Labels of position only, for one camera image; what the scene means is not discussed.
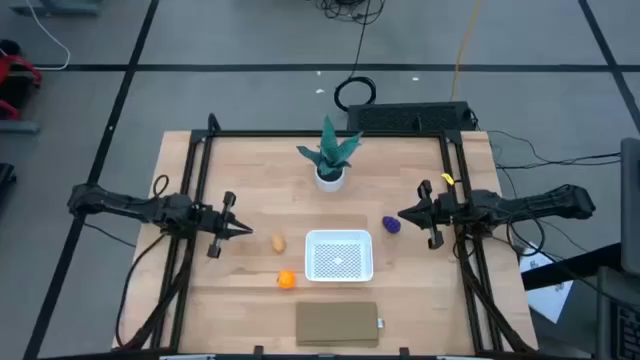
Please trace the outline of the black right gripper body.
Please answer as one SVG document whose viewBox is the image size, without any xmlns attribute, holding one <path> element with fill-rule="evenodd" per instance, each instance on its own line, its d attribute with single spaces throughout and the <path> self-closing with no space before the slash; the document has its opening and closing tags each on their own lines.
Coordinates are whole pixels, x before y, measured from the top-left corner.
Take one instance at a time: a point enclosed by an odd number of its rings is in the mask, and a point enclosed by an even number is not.
<svg viewBox="0 0 640 360">
<path fill-rule="evenodd" d="M 438 249 L 444 244 L 442 232 L 438 225 L 450 225 L 453 213 L 457 209 L 456 200 L 451 193 L 441 193 L 436 199 L 431 198 L 432 185 L 429 180 L 423 180 L 418 186 L 419 203 L 417 205 L 418 226 L 428 230 L 430 237 L 428 247 Z"/>
</svg>

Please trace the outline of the green snake plant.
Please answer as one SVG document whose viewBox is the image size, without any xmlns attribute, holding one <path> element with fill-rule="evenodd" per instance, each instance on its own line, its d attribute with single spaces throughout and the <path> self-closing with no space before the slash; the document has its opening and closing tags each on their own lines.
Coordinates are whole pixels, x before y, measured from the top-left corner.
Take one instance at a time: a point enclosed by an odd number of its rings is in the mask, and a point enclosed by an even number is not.
<svg viewBox="0 0 640 360">
<path fill-rule="evenodd" d="M 360 146 L 362 135 L 363 132 L 359 132 L 339 143 L 334 125 L 331 119 L 326 116 L 323 120 L 319 150 L 314 151 L 302 145 L 297 146 L 297 150 L 316 168 L 320 167 L 324 171 L 344 169 L 351 166 L 348 159 Z"/>
</svg>

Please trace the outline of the grey upright panel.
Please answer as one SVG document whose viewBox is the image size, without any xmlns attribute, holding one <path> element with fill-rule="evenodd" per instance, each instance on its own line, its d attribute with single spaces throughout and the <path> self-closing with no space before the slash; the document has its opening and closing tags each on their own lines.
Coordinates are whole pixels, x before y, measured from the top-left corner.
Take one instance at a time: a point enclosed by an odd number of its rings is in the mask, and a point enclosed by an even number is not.
<svg viewBox="0 0 640 360">
<path fill-rule="evenodd" d="M 640 140 L 621 141 L 621 264 L 640 277 Z"/>
</svg>

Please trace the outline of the black bar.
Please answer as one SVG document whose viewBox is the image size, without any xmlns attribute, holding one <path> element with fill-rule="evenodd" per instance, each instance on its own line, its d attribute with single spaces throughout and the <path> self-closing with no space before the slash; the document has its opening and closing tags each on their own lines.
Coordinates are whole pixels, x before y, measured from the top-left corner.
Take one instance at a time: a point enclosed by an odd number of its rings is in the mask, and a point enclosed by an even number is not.
<svg viewBox="0 0 640 360">
<path fill-rule="evenodd" d="M 535 290 L 595 276 L 601 267 L 621 270 L 621 244 L 608 245 L 588 253 L 537 267 L 521 274 L 524 289 Z"/>
</svg>

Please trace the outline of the black perforated metal box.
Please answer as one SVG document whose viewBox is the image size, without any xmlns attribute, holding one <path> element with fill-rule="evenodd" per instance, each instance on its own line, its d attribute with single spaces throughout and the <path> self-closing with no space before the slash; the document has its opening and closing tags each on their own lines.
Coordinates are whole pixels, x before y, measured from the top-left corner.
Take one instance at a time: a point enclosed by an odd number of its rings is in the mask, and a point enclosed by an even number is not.
<svg viewBox="0 0 640 360">
<path fill-rule="evenodd" d="M 473 131 L 478 122 L 464 101 L 353 105 L 347 114 L 347 129 L 365 132 Z"/>
</svg>

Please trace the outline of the red and black cart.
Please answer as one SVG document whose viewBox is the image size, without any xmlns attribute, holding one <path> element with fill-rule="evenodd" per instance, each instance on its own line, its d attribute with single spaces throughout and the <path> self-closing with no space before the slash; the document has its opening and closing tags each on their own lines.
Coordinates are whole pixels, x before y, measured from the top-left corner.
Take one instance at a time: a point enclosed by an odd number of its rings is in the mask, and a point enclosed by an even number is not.
<svg viewBox="0 0 640 360">
<path fill-rule="evenodd" d="M 22 57 L 20 45 L 0 39 L 0 133 L 37 134 L 40 126 L 22 115 L 42 74 Z"/>
</svg>

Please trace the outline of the grey furniture base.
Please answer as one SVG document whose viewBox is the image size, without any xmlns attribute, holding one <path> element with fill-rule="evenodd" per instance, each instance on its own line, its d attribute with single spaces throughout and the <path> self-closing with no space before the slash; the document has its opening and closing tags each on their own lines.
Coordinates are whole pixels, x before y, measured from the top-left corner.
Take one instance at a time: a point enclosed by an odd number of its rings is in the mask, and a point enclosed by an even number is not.
<svg viewBox="0 0 640 360">
<path fill-rule="evenodd" d="M 15 0 L 9 9 L 22 16 L 97 16 L 103 0 Z"/>
</svg>

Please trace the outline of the white perforated plastic basket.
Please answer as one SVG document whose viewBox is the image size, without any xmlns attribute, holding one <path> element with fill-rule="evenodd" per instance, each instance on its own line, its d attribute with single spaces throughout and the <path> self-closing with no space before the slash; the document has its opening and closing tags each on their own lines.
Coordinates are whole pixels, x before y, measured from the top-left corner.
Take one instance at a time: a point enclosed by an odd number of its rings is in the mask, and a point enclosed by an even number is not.
<svg viewBox="0 0 640 360">
<path fill-rule="evenodd" d="M 368 282 L 373 242 L 366 230 L 312 230 L 305 237 L 304 273 L 312 282 Z"/>
</svg>

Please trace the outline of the grey cabinet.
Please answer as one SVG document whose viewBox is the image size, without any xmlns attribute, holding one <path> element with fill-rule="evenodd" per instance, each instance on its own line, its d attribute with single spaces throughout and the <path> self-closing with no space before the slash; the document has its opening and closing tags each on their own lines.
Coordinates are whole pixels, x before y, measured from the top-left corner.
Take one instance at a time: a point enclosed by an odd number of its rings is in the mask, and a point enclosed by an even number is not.
<svg viewBox="0 0 640 360">
<path fill-rule="evenodd" d="M 601 267 L 597 274 L 597 360 L 640 360 L 640 278 Z"/>
</svg>

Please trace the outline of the black aluminium table frame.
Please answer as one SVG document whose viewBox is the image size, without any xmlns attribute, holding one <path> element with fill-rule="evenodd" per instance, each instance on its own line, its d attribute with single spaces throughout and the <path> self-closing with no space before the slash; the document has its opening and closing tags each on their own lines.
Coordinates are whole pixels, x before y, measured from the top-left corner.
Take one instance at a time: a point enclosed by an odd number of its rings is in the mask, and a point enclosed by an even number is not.
<svg viewBox="0 0 640 360">
<path fill-rule="evenodd" d="M 202 191 L 200 190 L 203 189 L 204 185 L 201 183 L 206 180 L 213 141 L 212 139 L 217 136 L 216 132 L 219 130 L 219 125 L 216 122 L 217 120 L 215 120 L 213 114 L 210 115 L 209 130 L 207 130 L 208 132 L 206 132 L 206 136 L 202 136 L 202 138 L 205 139 L 200 170 L 202 179 L 198 180 L 196 200 L 202 197 Z M 315 170 L 314 174 L 327 175 L 339 172 L 339 175 L 342 176 L 344 175 L 344 168 L 350 166 L 347 163 L 347 159 L 360 145 L 359 141 L 362 134 L 362 132 L 359 132 L 338 144 L 335 128 L 329 118 L 325 117 L 319 144 L 319 152 L 312 151 L 305 146 L 298 146 L 297 149 L 300 154 L 312 161 L 317 169 L 320 169 Z M 448 140 L 445 139 L 446 135 L 437 134 L 436 137 L 440 143 L 440 152 L 444 170 L 451 170 L 451 159 L 447 144 Z M 165 313 L 174 296 L 176 294 L 182 294 L 183 290 L 186 291 L 188 287 L 193 252 L 195 249 L 195 238 L 198 231 L 215 234 L 215 238 L 209 248 L 209 250 L 212 251 L 212 255 L 210 255 L 213 258 L 217 258 L 220 255 L 220 240 L 229 239 L 236 235 L 249 234 L 253 231 L 240 222 L 237 222 L 234 217 L 235 215 L 232 214 L 230 209 L 236 201 L 235 195 L 232 192 L 225 193 L 222 212 L 215 212 L 210 207 L 206 207 L 198 202 L 192 204 L 188 195 L 185 194 L 174 194 L 174 197 L 166 197 L 165 200 L 161 200 L 159 196 L 156 196 L 158 194 L 159 193 L 154 193 L 153 198 L 145 201 L 140 200 L 138 202 L 134 202 L 133 200 L 127 200 L 125 202 L 125 205 L 131 206 L 148 205 L 151 204 L 152 201 L 161 203 L 159 205 L 160 210 L 151 211 L 151 215 L 149 216 L 140 215 L 142 217 L 140 217 L 139 220 L 142 222 L 153 223 L 158 226 L 161 229 L 160 233 L 162 235 L 142 251 L 142 253 L 135 259 L 127 274 L 115 325 L 115 340 L 118 344 L 115 351 L 140 350 L 156 328 L 162 326 L 164 323 Z M 188 240 L 182 265 L 175 277 L 172 277 L 173 268 L 171 266 L 173 265 L 170 266 L 169 270 L 165 270 L 165 275 L 168 276 L 168 279 L 171 280 L 171 282 L 167 282 L 167 284 L 161 286 L 158 305 L 156 305 L 147 320 L 145 320 L 131 340 L 123 344 L 119 332 L 119 324 L 128 291 L 129 281 L 140 260 L 165 236 L 170 236 L 172 238 L 172 244 L 178 239 Z M 489 290 L 486 290 L 482 281 L 478 280 L 474 275 L 471 266 L 465 264 L 463 260 L 459 260 L 459 262 L 461 264 L 462 277 L 465 283 L 465 291 L 469 293 L 467 294 L 469 295 L 468 297 L 471 297 L 471 300 L 466 300 L 467 306 L 471 306 L 471 303 L 475 304 L 475 300 L 473 299 L 474 296 L 478 297 L 481 302 L 483 302 L 488 313 L 488 320 L 495 322 L 494 325 L 491 325 L 493 326 L 492 329 L 495 328 L 497 332 L 502 332 L 502 335 L 496 335 L 498 337 L 498 340 L 496 340 L 498 345 L 501 346 L 502 340 L 500 340 L 500 337 L 504 336 L 514 352 L 535 353 L 536 350 L 527 345 L 508 324 L 506 318 L 504 318 L 495 306 L 492 295 L 488 292 Z"/>
</svg>

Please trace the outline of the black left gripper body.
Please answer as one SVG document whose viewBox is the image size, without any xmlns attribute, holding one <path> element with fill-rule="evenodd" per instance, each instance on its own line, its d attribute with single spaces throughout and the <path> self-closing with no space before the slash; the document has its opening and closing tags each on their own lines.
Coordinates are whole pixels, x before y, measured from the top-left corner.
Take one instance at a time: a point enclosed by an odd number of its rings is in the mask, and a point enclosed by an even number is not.
<svg viewBox="0 0 640 360">
<path fill-rule="evenodd" d="M 235 202 L 236 195 L 231 191 L 226 191 L 223 197 L 223 207 L 220 211 L 201 202 L 195 202 L 193 205 L 196 222 L 193 241 L 197 240 L 200 232 L 214 234 L 214 239 L 207 248 L 206 256 L 208 258 L 217 259 L 220 256 L 220 241 L 229 226 L 229 216 Z"/>
</svg>

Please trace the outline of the white printed paper sheet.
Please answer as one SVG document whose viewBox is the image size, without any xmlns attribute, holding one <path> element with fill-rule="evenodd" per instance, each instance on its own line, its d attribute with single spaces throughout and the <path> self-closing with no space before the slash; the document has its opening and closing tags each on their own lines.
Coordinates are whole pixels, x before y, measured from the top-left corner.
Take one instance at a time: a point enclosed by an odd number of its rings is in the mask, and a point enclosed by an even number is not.
<svg viewBox="0 0 640 360">
<path fill-rule="evenodd" d="M 561 260 L 561 257 L 549 252 L 540 252 L 535 255 L 533 255 L 533 252 L 534 250 L 532 248 L 525 248 L 523 250 L 523 254 L 519 258 L 521 274 Z M 538 314 L 556 324 L 564 309 L 572 286 L 573 281 L 569 280 L 556 285 L 527 290 L 528 305 Z"/>
</svg>

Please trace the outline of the white round plant pot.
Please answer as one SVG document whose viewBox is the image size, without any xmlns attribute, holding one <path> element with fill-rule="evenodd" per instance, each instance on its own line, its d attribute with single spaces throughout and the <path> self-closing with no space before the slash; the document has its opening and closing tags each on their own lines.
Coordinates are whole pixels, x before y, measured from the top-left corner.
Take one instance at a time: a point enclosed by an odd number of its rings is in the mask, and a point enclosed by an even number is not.
<svg viewBox="0 0 640 360">
<path fill-rule="evenodd" d="M 324 192 L 337 192 L 345 182 L 345 170 L 324 171 L 320 167 L 315 170 L 315 183 L 319 190 Z"/>
</svg>

